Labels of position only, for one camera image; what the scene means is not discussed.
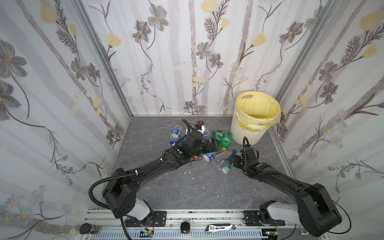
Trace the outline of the blue label bottle blue cap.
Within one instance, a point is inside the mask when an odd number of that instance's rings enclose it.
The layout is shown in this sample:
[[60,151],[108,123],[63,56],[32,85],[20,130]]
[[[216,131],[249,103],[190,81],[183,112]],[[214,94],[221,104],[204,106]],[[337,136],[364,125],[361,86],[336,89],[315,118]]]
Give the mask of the blue label bottle blue cap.
[[213,162],[214,160],[216,160],[216,156],[218,155],[217,152],[213,152],[213,153],[206,153],[206,154],[203,154],[202,157],[203,157],[203,160],[206,162],[206,163],[211,163]]

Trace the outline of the blue label bottle back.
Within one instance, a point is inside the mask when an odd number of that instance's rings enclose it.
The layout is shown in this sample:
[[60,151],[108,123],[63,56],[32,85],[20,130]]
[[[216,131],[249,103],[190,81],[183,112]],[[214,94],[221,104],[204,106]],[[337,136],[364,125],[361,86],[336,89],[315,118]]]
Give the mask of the blue label bottle back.
[[171,133],[171,138],[172,139],[178,139],[181,135],[182,127],[180,125],[174,126],[174,129]]

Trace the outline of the clear bottle blue cap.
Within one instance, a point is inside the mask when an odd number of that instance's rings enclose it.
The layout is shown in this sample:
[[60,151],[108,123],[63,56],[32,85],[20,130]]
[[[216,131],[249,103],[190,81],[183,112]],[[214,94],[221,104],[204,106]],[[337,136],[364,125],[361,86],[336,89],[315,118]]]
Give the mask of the clear bottle blue cap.
[[211,160],[211,162],[215,163],[215,164],[218,164],[218,165],[221,165],[222,163],[224,163],[227,159],[229,159],[231,157],[232,154],[236,154],[237,153],[237,150],[236,149],[233,149],[233,150],[226,150],[226,151],[220,151],[220,152],[214,152],[214,156]]

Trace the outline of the clear bottle green band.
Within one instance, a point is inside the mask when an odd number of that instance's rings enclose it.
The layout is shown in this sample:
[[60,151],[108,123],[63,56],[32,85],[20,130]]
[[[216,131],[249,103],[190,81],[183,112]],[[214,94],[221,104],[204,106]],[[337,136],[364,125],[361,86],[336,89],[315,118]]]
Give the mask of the clear bottle green band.
[[228,174],[232,169],[232,166],[229,165],[229,164],[224,164],[221,168],[221,171],[224,173],[224,174]]

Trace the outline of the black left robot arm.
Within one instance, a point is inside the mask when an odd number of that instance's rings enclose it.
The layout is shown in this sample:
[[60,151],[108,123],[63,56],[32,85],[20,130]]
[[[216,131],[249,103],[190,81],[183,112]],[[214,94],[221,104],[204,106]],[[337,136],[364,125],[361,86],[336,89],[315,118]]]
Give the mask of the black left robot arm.
[[204,139],[199,130],[193,130],[154,161],[128,171],[119,168],[111,177],[93,183],[89,188],[89,198],[97,206],[110,210],[116,219],[135,218],[139,225],[149,226],[155,214],[146,201],[137,198],[140,187],[190,163],[192,157],[213,153],[218,148],[215,138]]

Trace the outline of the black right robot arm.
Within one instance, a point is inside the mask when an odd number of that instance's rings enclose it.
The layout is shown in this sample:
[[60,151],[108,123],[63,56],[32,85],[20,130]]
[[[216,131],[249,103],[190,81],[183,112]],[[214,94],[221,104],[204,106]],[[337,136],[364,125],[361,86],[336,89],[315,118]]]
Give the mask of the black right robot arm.
[[266,163],[260,163],[259,153],[251,147],[229,158],[231,167],[238,168],[252,180],[268,184],[295,201],[282,204],[268,201],[260,205],[257,220],[262,225],[284,221],[302,226],[309,234],[320,237],[342,223],[336,203],[320,184],[307,184],[293,179]]

